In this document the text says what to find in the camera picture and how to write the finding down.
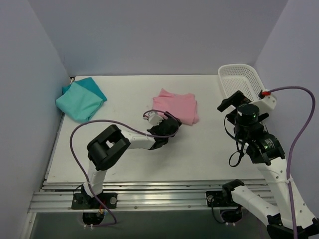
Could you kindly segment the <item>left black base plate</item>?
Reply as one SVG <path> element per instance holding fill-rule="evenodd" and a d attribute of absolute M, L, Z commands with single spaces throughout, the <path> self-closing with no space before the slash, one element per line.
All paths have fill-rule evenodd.
<path fill-rule="evenodd" d="M 97 195 L 98 199 L 109 209 L 117 207 L 116 193 L 101 193 Z M 97 201 L 95 197 L 90 197 L 82 193 L 75 193 L 73 195 L 71 209 L 73 210 L 89 210 L 89 209 L 103 209 L 104 207 Z"/>

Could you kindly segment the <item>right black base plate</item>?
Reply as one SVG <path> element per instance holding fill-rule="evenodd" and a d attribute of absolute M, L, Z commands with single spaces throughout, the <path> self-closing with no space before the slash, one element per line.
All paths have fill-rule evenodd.
<path fill-rule="evenodd" d="M 247 199 L 242 198 L 244 195 L 238 190 L 233 191 L 206 191 L 207 206 L 212 208 L 224 207 L 245 207 L 250 208 L 250 203 Z"/>

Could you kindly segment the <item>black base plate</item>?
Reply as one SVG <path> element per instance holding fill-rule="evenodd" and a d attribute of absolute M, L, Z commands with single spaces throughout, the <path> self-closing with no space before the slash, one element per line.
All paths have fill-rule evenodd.
<path fill-rule="evenodd" d="M 238 190 L 233 191 L 206 191 L 207 206 L 212 208 L 224 207 L 245 207 L 250 208 L 250 203 L 247 199 L 242 198 L 244 195 Z"/>
<path fill-rule="evenodd" d="M 101 193 L 97 195 L 98 199 L 109 209 L 117 207 L 116 193 Z M 75 193 L 73 195 L 71 209 L 73 210 L 89 210 L 89 209 L 103 209 L 104 207 L 97 201 L 95 197 L 90 197 L 82 193 Z"/>

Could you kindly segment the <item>pink t shirt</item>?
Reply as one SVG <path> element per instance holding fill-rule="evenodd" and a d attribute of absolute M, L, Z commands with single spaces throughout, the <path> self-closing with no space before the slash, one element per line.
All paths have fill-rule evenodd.
<path fill-rule="evenodd" d="M 186 125 L 193 125 L 199 122 L 197 100 L 192 93 L 177 94 L 161 89 L 159 95 L 153 97 L 152 109 L 169 112 Z"/>

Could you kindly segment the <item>white plastic basket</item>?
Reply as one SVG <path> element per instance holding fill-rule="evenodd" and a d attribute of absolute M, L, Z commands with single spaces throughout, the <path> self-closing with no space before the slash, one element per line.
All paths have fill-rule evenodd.
<path fill-rule="evenodd" d="M 266 89 L 257 71 L 247 64 L 228 64 L 218 69 L 219 88 L 223 98 L 240 90 L 251 102 L 258 100 L 258 94 Z"/>

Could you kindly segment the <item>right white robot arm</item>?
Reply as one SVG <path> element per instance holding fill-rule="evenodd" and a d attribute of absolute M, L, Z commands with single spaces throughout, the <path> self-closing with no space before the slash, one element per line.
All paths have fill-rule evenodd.
<path fill-rule="evenodd" d="M 239 146 L 240 156 L 248 155 L 263 175 L 276 204 L 262 199 L 239 179 L 222 186 L 223 203 L 246 208 L 266 226 L 272 239 L 308 239 L 318 235 L 319 219 L 302 199 L 279 140 L 261 123 L 268 113 L 262 114 L 241 91 L 224 99 L 217 109 L 223 112 L 230 106 L 234 110 L 224 119 L 234 126 L 230 137 Z"/>

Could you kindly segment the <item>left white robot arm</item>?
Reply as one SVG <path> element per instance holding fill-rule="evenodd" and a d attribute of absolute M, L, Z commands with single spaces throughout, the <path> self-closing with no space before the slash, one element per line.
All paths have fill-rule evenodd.
<path fill-rule="evenodd" d="M 151 128 L 138 131 L 123 123 L 122 126 L 130 131 L 121 130 L 119 123 L 112 124 L 91 140 L 87 145 L 89 170 L 81 193 L 83 204 L 89 209 L 100 205 L 100 194 L 103 192 L 103 182 L 107 170 L 113 167 L 129 149 L 155 150 L 166 145 L 174 137 L 182 125 L 180 119 L 169 112 L 150 110 L 144 113 L 143 118 L 151 124 Z"/>

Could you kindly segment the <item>aluminium rail frame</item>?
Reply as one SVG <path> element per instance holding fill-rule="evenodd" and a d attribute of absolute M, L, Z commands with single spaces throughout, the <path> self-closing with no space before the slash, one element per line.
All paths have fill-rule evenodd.
<path fill-rule="evenodd" d="M 205 114 L 199 123 L 182 126 L 160 149 L 125 152 L 103 184 L 105 192 L 118 196 L 115 212 L 203 210 L 206 192 L 220 191 L 233 179 L 242 180 L 254 194 L 277 205 L 276 196 L 248 157 L 231 167 L 236 147 L 223 119 L 222 113 Z M 63 118 L 43 186 L 32 196 L 30 213 L 72 211 L 72 192 L 85 181 L 83 170 L 89 167 L 86 146 L 106 127 L 105 122 L 80 126 Z"/>

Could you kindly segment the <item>teal folded t shirt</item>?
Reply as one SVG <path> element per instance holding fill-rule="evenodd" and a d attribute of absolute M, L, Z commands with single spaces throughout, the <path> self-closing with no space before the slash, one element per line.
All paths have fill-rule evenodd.
<path fill-rule="evenodd" d="M 99 110 L 107 97 L 93 78 L 87 77 L 62 87 L 62 96 L 56 99 L 56 106 L 72 120 L 88 122 Z"/>

